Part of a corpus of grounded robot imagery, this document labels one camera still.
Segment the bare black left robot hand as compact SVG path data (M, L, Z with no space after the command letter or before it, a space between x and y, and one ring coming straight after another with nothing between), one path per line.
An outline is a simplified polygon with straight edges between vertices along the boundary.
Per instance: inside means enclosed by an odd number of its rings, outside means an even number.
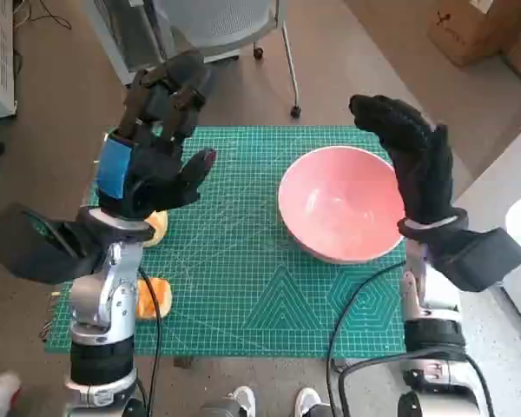
M96 195L102 210L143 220L199 200L216 152L205 148L187 161L182 154L213 83L213 70L198 50L135 74L122 119L106 135L99 157Z

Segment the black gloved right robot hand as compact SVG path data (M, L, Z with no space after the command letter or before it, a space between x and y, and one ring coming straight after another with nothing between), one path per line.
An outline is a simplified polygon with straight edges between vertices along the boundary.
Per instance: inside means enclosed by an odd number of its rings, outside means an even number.
M419 110L387 96L353 95L349 109L356 127L375 134L392 160L407 219L429 225L457 215L444 124L432 126Z

